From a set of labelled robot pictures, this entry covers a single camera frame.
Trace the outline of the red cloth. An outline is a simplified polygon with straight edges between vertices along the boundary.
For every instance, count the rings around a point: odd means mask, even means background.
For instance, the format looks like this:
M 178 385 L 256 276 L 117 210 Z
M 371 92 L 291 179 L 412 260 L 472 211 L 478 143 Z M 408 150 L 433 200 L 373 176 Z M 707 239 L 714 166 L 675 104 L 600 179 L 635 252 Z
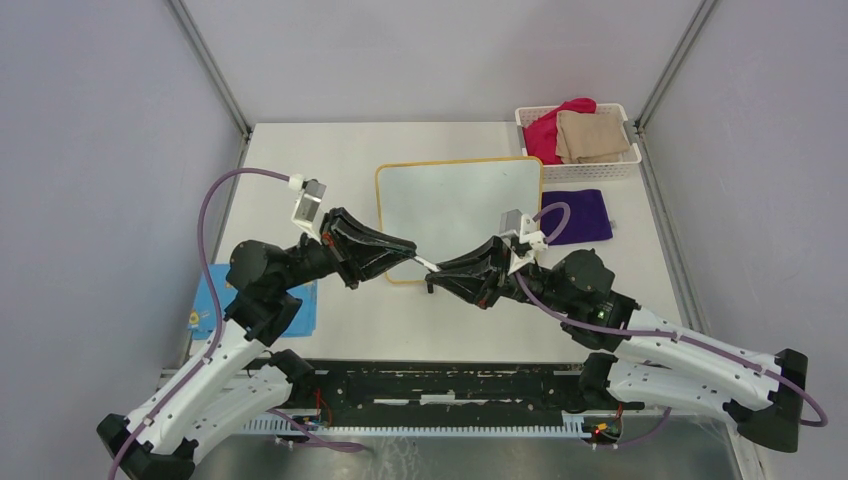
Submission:
M 524 128 L 524 140 L 527 155 L 538 158 L 544 165 L 561 165 L 562 159 L 556 154 L 557 115 L 560 111 L 572 111 L 581 114 L 596 112 L 597 103 L 590 98 L 575 98 L 545 113 Z

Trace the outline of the blue patterned cloth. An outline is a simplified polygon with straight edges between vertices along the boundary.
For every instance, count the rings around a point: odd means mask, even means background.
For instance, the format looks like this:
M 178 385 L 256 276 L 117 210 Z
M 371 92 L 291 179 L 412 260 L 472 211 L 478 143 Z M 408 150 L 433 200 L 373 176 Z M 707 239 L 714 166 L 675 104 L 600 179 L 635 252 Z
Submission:
M 210 264 L 210 278 L 217 294 L 221 313 L 235 299 L 236 290 L 226 280 L 230 267 L 227 264 Z M 295 287 L 289 293 L 302 301 L 298 313 L 290 326 L 281 334 L 286 338 L 309 337 L 316 328 L 317 317 L 317 283 L 309 282 Z M 198 287 L 192 308 L 189 312 L 187 330 L 192 340 L 207 340 L 214 333 L 217 325 L 216 310 L 210 288 L 203 275 L 200 275 Z

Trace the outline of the yellow framed whiteboard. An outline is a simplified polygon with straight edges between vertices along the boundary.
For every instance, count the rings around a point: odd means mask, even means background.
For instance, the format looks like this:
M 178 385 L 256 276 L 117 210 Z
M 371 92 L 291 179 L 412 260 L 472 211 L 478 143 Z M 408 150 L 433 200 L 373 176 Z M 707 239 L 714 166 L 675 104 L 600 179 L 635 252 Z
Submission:
M 385 164 L 375 186 L 381 231 L 414 242 L 420 257 L 438 263 L 497 234 L 503 213 L 535 213 L 543 165 L 526 156 Z

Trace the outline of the purple cloth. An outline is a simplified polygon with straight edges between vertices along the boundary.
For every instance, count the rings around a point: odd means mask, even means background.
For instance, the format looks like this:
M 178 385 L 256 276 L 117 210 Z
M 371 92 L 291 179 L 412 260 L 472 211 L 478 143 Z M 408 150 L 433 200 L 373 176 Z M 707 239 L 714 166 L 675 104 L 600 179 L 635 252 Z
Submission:
M 602 192 L 598 189 L 578 191 L 546 191 L 542 193 L 542 208 L 556 203 L 570 207 L 565 228 L 551 237 L 551 246 L 606 241 L 613 238 L 612 224 Z

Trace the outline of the red capped whiteboard marker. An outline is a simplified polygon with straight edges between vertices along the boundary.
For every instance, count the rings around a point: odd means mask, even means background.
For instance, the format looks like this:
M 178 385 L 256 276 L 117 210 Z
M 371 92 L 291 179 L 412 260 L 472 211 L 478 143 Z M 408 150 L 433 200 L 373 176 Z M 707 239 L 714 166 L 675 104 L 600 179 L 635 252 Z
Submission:
M 427 260 L 427 259 L 425 259 L 421 256 L 416 255 L 412 258 L 412 260 L 416 264 L 425 268 L 428 272 L 440 272 L 441 271 L 440 267 L 437 264 L 435 264 L 435 263 L 433 263 L 433 262 L 431 262 L 431 261 L 429 261 L 429 260 Z

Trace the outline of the white perforated basket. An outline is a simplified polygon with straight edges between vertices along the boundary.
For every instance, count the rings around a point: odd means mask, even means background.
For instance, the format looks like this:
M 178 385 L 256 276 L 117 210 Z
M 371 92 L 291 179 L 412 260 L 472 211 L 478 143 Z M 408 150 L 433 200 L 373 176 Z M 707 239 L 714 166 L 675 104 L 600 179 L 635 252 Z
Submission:
M 529 106 L 515 110 L 518 144 L 523 156 L 528 156 L 525 129 L 553 109 L 555 106 Z M 545 184 L 621 180 L 639 172 L 643 154 L 637 138 L 635 121 L 629 118 L 625 108 L 619 103 L 599 103 L 596 112 L 613 115 L 619 120 L 620 130 L 630 142 L 629 149 L 620 153 L 618 160 L 612 163 L 544 165 L 543 182 Z

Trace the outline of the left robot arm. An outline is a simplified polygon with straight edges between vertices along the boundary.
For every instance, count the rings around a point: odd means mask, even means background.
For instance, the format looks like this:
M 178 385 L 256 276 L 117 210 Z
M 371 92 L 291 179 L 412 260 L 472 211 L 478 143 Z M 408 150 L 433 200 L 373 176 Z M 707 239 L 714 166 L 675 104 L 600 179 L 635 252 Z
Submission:
M 228 381 L 288 329 L 302 302 L 291 289 L 338 275 L 355 289 L 416 255 L 414 242 L 386 235 L 343 208 L 323 216 L 316 235 L 287 249 L 246 240 L 232 251 L 227 282 L 234 300 L 217 307 L 206 346 L 130 414 L 107 415 L 97 433 L 113 458 L 108 476 L 188 479 L 224 439 L 261 413 L 314 394 L 311 366 L 291 350 L 273 355 L 256 378 L 228 393 Z

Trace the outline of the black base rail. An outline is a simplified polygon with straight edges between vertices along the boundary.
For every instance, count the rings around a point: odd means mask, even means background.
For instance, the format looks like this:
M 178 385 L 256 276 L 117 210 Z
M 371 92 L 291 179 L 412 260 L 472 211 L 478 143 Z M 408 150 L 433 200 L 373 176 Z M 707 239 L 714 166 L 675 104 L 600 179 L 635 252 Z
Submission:
M 333 427 L 555 426 L 565 414 L 636 412 L 580 386 L 579 363 L 312 359 L 282 409 L 326 407 Z

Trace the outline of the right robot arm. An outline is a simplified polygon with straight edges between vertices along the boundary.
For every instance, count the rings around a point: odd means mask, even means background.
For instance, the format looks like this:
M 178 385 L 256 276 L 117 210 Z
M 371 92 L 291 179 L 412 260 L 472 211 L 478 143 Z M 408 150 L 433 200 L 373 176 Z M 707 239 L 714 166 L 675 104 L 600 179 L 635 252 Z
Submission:
M 574 250 L 552 267 L 520 258 L 493 237 L 428 269 L 428 283 L 487 309 L 501 299 L 559 321 L 591 350 L 577 382 L 591 408 L 611 401 L 689 411 L 725 422 L 770 450 L 798 450 L 807 357 L 736 347 L 676 325 L 613 289 L 614 273 L 594 250 Z

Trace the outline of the beige cloth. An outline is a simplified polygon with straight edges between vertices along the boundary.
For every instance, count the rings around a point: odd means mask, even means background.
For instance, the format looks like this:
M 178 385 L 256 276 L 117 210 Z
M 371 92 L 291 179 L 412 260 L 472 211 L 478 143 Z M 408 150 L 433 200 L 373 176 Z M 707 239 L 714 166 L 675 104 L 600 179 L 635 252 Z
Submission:
M 564 164 L 616 163 L 630 146 L 613 114 L 557 113 L 555 154 Z

